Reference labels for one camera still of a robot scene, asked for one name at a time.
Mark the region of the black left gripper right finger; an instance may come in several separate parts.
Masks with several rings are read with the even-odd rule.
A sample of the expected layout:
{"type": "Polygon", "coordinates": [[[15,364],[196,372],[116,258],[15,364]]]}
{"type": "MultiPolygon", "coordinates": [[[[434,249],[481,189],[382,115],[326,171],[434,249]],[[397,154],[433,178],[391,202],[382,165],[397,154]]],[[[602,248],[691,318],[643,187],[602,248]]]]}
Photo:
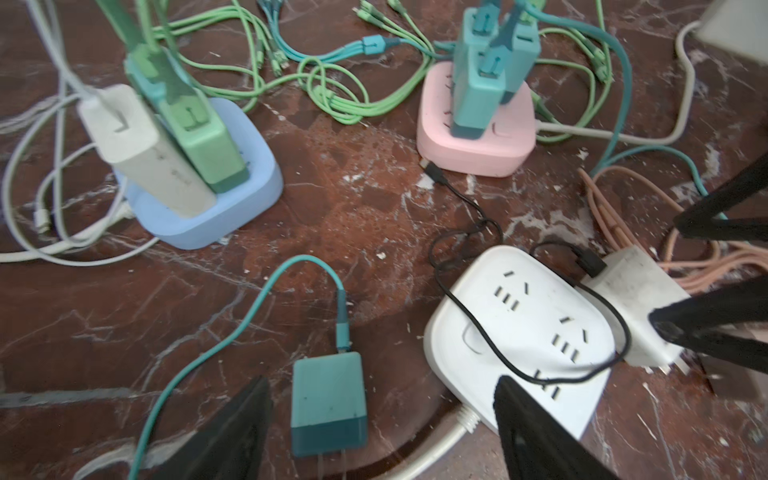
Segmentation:
{"type": "Polygon", "coordinates": [[[516,381],[502,376],[493,408],[511,479],[614,479],[516,381]]]}

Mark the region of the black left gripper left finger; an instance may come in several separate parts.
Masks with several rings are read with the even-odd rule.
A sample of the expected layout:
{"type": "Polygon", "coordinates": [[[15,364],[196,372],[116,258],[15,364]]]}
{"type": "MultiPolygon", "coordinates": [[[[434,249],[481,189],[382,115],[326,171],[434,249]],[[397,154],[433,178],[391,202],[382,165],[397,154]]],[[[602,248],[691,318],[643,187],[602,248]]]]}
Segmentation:
{"type": "Polygon", "coordinates": [[[270,384],[257,377],[241,389],[154,479],[256,479],[271,423],[270,384]]]}

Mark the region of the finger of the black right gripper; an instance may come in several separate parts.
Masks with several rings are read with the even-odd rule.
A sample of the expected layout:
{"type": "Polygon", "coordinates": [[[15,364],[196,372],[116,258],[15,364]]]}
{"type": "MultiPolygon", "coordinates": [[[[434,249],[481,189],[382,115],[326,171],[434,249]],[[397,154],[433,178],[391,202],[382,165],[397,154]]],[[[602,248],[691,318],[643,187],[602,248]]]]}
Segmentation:
{"type": "Polygon", "coordinates": [[[713,193],[674,218],[686,238],[715,241],[766,241],[767,217],[721,218],[728,210],[767,188],[767,153],[713,193]]]}
{"type": "Polygon", "coordinates": [[[767,370],[767,344],[738,337],[728,327],[766,320],[767,293],[759,290],[714,291],[649,314],[663,340],[757,372],[767,370]]]}

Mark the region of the teal charger plug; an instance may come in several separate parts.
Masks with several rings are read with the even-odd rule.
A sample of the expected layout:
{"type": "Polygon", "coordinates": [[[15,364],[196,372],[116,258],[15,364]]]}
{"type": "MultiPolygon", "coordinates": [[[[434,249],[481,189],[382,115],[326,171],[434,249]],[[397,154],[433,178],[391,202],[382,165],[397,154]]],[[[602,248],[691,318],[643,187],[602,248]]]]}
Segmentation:
{"type": "Polygon", "coordinates": [[[368,438],[362,357],[343,352],[293,366],[291,450],[308,457],[361,448],[368,438]]]}

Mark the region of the white power strip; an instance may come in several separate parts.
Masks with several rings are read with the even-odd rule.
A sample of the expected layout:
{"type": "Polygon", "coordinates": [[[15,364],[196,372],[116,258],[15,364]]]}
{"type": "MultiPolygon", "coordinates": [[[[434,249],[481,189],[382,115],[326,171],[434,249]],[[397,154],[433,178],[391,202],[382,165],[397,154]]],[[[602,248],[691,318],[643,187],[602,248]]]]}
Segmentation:
{"type": "Polygon", "coordinates": [[[611,360],[607,319],[580,292],[524,251],[481,254],[444,298],[424,335],[425,356],[448,389],[492,431],[503,355],[537,383],[513,379],[575,439],[597,408],[610,373],[580,377],[611,360]]]}

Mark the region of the cream white charger plug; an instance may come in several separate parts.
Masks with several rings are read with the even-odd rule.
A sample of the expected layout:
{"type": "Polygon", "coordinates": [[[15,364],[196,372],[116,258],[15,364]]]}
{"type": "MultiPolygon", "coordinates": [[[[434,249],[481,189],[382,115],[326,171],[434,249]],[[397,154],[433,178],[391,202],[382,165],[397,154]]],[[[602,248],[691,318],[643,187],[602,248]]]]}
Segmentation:
{"type": "Polygon", "coordinates": [[[97,89],[78,101],[77,112],[102,160],[175,214],[192,218],[215,205],[213,191],[132,87],[97,89]]]}

